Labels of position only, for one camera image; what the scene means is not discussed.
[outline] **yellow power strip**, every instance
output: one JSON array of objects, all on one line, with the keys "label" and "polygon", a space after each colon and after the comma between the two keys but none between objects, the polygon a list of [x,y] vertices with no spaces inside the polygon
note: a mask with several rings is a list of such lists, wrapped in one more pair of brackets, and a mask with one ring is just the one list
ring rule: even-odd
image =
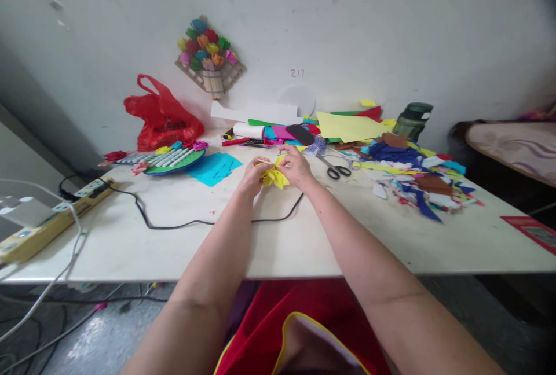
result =
[{"label": "yellow power strip", "polygon": [[[111,187],[118,188],[118,183],[110,177],[101,177]],[[96,179],[75,193],[81,197],[73,205],[79,216],[84,215],[106,198],[113,190]],[[0,242],[1,263],[23,263],[30,260],[42,248],[52,242],[60,233],[75,222],[67,203],[54,207],[55,215],[38,227],[25,227]]]}]

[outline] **red marker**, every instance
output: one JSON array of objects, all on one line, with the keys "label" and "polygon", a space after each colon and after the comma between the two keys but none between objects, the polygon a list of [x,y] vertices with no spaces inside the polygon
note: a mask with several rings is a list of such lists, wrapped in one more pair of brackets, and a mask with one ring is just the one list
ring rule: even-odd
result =
[{"label": "red marker", "polygon": [[240,144],[242,142],[247,142],[250,139],[251,138],[242,138],[242,139],[234,139],[233,141],[225,141],[225,142],[222,143],[222,146],[237,145],[237,144]]}]

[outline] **pink paper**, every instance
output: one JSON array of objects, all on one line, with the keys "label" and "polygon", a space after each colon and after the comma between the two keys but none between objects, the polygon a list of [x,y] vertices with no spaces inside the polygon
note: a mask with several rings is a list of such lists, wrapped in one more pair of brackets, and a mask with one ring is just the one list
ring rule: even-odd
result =
[{"label": "pink paper", "polygon": [[295,138],[291,133],[289,133],[286,130],[285,126],[276,126],[274,125],[272,127],[272,130],[274,131],[274,133],[276,134],[276,138],[281,138],[281,139],[297,139]]}]

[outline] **red plastic bag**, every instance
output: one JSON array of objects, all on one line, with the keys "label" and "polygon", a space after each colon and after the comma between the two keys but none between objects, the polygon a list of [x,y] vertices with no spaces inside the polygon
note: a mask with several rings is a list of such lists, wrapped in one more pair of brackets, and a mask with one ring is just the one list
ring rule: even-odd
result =
[{"label": "red plastic bag", "polygon": [[[158,94],[143,86],[142,78],[149,79]],[[137,76],[137,84],[149,94],[130,96],[123,101],[127,113],[145,121],[137,137],[137,150],[153,151],[176,141],[188,146],[204,133],[200,120],[184,109],[168,87],[145,74]]]}]

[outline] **white cable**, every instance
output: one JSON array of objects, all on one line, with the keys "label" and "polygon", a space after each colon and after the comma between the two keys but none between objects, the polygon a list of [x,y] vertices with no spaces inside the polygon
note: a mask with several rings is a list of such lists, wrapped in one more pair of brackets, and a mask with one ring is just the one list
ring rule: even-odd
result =
[{"label": "white cable", "polygon": [[[108,294],[106,296],[105,299],[108,299],[110,297],[112,297],[112,295],[114,295],[114,293],[116,291],[118,291],[123,284],[118,285],[116,288],[114,288],[112,290],[112,292],[110,294]],[[76,324],[74,324],[73,326],[71,326],[70,329],[68,329],[65,333],[62,333],[61,335],[59,335],[58,337],[56,337],[55,339],[51,340],[50,342],[48,342],[47,344],[45,344],[43,347],[38,348],[36,351],[34,351],[32,354],[27,355],[25,358],[20,359],[19,361],[15,362],[12,366],[7,367],[6,369],[4,369],[2,372],[0,372],[0,375],[4,375],[6,374],[9,370],[13,370],[16,366],[21,365],[22,363],[28,361],[29,359],[31,359],[33,356],[35,356],[36,354],[41,353],[43,350],[48,349],[50,346],[52,346],[53,344],[55,344],[57,341],[62,340],[63,338],[65,338],[68,334],[70,334],[71,332],[73,332],[75,329],[77,329],[79,326],[81,326],[81,324],[85,323],[85,321],[87,321],[89,318],[91,318],[91,316],[93,314],[95,314],[98,310],[96,309],[96,307],[94,309],[92,309],[89,313],[87,313],[85,315],[85,317],[83,317],[81,320],[79,320]]]},{"label": "white cable", "polygon": [[51,192],[50,190],[44,188],[43,186],[39,185],[39,184],[35,184],[32,182],[28,182],[28,181],[23,181],[23,180],[14,180],[14,179],[7,179],[7,178],[0,178],[0,181],[8,181],[8,182],[16,182],[16,183],[20,183],[20,184],[27,184],[27,185],[31,185],[31,186],[35,186],[37,188],[40,188],[41,190],[43,190],[44,192],[50,194],[51,196],[61,200],[64,203],[67,203],[69,208],[71,209],[71,213],[74,216],[75,219],[75,223],[77,224],[77,236],[75,237],[75,244],[74,244],[74,248],[71,252],[71,259],[69,260],[69,263],[66,265],[66,267],[62,270],[62,272],[60,274],[58,274],[58,276],[56,278],[54,278],[52,280],[52,282],[46,286],[45,290],[42,292],[42,294],[40,295],[40,297],[37,298],[37,300],[35,301],[35,304],[33,304],[33,306],[29,309],[29,311],[27,312],[27,314],[25,315],[25,317],[23,319],[21,319],[21,321],[16,324],[14,327],[12,327],[5,335],[3,335],[2,337],[0,337],[0,343],[2,343],[4,340],[6,340],[9,336],[11,336],[15,331],[17,331],[21,326],[23,326],[25,324],[25,322],[27,320],[29,320],[29,317],[31,317],[33,315],[33,313],[35,312],[35,310],[37,309],[37,307],[39,307],[39,305],[41,304],[42,300],[46,297],[46,295],[49,293],[49,291],[52,289],[52,287],[54,286],[54,284],[61,278],[62,275],[64,275],[64,273],[74,264],[75,260],[77,259],[79,252],[77,252],[77,245],[79,244],[79,236],[81,235],[81,232],[83,231],[83,229],[81,228],[81,222],[79,221],[79,216],[77,214],[77,211],[75,210],[74,205],[67,201],[64,200],[62,197],[58,196],[57,194]]},{"label": "white cable", "polygon": [[14,354],[3,354],[3,355],[0,355],[0,359],[3,359],[3,358],[10,358],[10,360],[12,361],[12,366],[9,367],[9,368],[6,368],[6,371],[10,371],[10,375],[12,375],[12,373],[13,373],[13,365],[15,365],[16,360],[17,360],[16,356],[15,356]]}]

